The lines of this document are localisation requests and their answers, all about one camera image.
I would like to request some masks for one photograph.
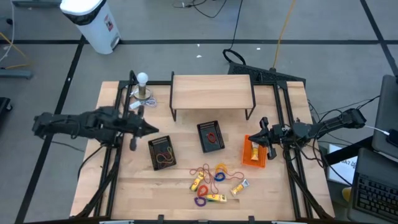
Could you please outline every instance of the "small black basket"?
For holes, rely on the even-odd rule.
[[[152,165],[154,166],[154,170],[161,170],[170,166],[173,166],[175,164],[177,164],[177,161],[175,159],[175,155],[174,155],[174,150],[173,150],[173,145],[172,142],[170,140],[170,136],[164,136],[161,138],[157,138],[151,141],[148,141],[148,146],[149,146],[149,152],[150,152],[150,157],[152,158]],[[171,163],[158,163],[156,161],[156,156],[159,153],[167,153],[167,148],[171,147],[171,154],[173,156],[173,161],[171,161]],[[164,157],[159,156],[158,159],[160,161],[164,160]]]
[[[218,121],[210,121],[207,123],[198,124],[197,127],[203,152],[213,152],[225,148]],[[214,134],[215,142],[211,142],[208,139],[208,135],[210,133]]]

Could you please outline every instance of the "orange container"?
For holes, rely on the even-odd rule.
[[[250,135],[248,134],[244,136],[242,164],[265,168],[267,160],[267,148],[259,146],[259,160],[258,161],[251,160],[252,145],[251,141],[249,140],[249,136]]]

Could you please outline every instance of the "concrete floor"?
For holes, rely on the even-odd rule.
[[[215,19],[194,9],[175,9],[173,0],[109,0],[123,40],[231,39],[239,0],[228,0]],[[386,40],[398,39],[398,2],[367,0]],[[244,1],[237,39],[277,39],[289,10],[288,0]],[[213,14],[221,0],[208,1],[200,9]],[[0,1],[0,15],[10,16],[8,1]],[[11,28],[0,23],[8,37]],[[58,9],[16,8],[16,40],[79,40],[77,28]],[[284,39],[377,40],[358,0],[301,0],[286,28]],[[9,97],[14,110],[0,132],[0,222],[13,223],[42,147],[33,136],[33,117],[54,112],[70,69],[77,44],[18,44],[33,61],[31,80],[0,79],[0,96]],[[4,45],[0,46],[0,55]],[[176,74],[225,74],[228,63],[222,50],[229,44],[130,44],[120,45],[111,55],[99,55],[85,45],[62,113],[76,114],[95,107],[101,82],[125,80],[131,69],[146,72],[150,80],[169,80]],[[268,69],[276,45],[236,44],[234,50],[248,65]],[[389,45],[398,57],[398,45]],[[14,50],[0,64],[23,62]],[[379,44],[282,45],[277,70],[307,79],[307,96],[318,112],[348,105],[379,94],[381,79],[391,74]],[[361,111],[374,125],[377,101]],[[334,135],[359,141],[372,135],[370,129],[338,130]],[[56,136],[58,141],[85,148],[86,140]],[[325,136],[322,140],[337,142]],[[76,173],[83,153],[52,144],[26,216],[26,222],[67,218],[76,188]]]

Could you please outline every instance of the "keyboard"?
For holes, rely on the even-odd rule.
[[[305,79],[294,77],[291,75],[282,74],[279,72],[272,72],[269,70],[255,68],[247,65],[241,65],[238,63],[230,63],[228,75],[241,75],[248,74],[254,81],[300,81],[304,83]]]
[[[375,217],[398,221],[398,189],[368,176],[358,177],[355,207]]]

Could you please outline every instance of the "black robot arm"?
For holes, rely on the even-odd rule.
[[[101,144],[112,144],[117,132],[131,133],[136,137],[159,132],[145,122],[141,106],[135,114],[130,112],[126,118],[119,117],[119,111],[112,106],[100,107],[97,110],[79,115],[42,113],[34,118],[33,132],[44,138],[48,134],[70,134],[72,138],[85,137],[96,139]]]
[[[311,139],[318,139],[340,128],[362,128],[365,122],[365,117],[357,109],[348,109],[339,116],[316,124],[306,124],[298,121],[291,128],[285,127],[284,124],[276,124],[271,129],[268,129],[268,119],[264,117],[260,121],[261,131],[250,136],[249,140],[263,147],[268,147],[268,159],[273,159],[276,153],[272,144],[283,144],[290,146],[289,148],[304,147]]]

